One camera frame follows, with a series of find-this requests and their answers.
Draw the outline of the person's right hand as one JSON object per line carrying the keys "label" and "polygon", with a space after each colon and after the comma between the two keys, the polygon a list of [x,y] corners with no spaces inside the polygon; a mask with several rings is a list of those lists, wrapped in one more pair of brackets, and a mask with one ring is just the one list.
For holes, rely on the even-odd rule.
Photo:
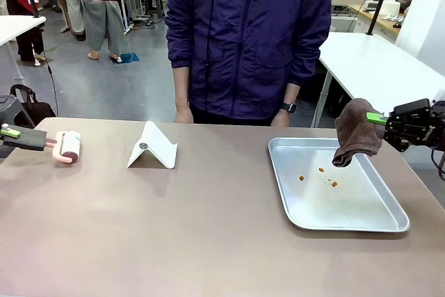
{"label": "person's right hand", "polygon": [[188,104],[176,105],[176,123],[193,124],[193,114]]}

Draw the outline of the person's left hand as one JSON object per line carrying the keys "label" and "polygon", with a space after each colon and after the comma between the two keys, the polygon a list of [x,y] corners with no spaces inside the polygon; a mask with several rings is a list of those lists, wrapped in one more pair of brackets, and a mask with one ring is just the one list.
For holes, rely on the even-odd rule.
{"label": "person's left hand", "polygon": [[271,122],[272,127],[289,127],[291,114],[288,111],[280,109]]}

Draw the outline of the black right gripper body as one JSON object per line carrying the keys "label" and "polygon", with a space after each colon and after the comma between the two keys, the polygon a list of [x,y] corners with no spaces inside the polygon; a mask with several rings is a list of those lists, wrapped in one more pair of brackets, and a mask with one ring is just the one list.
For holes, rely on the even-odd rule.
{"label": "black right gripper body", "polygon": [[399,152],[411,145],[444,151],[444,100],[420,99],[394,107],[383,139]]}

